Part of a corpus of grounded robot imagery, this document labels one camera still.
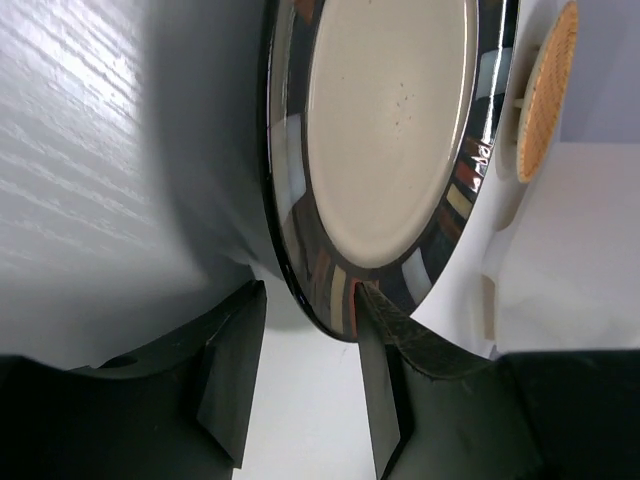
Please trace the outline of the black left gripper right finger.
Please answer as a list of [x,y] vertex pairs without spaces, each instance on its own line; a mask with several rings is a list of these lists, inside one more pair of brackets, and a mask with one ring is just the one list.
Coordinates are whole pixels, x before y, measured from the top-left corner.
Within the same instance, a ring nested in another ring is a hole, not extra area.
[[375,474],[389,478],[415,431],[406,371],[451,381],[489,360],[413,320],[369,282],[356,285],[354,311]]

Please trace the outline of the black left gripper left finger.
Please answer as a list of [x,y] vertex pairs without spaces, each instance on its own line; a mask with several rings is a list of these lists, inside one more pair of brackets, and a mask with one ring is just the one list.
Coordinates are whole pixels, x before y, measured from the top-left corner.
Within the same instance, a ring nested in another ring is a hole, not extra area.
[[263,282],[98,368],[74,372],[80,418],[67,470],[242,465],[266,320]]

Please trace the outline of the black rimmed beige plate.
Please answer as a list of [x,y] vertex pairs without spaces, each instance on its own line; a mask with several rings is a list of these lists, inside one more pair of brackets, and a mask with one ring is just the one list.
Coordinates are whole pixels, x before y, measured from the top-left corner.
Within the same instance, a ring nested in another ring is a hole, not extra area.
[[516,1],[270,1],[257,116],[284,281],[324,334],[357,336],[369,282],[403,313],[453,256],[487,176]]

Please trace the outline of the round orange woven basket plate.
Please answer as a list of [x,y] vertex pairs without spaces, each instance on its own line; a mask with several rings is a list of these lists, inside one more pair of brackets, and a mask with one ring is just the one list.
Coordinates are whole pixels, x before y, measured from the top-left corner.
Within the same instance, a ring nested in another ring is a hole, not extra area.
[[516,172],[522,184],[532,181],[554,138],[571,75],[578,30],[578,5],[568,1],[537,50],[524,96],[514,102],[520,110]]

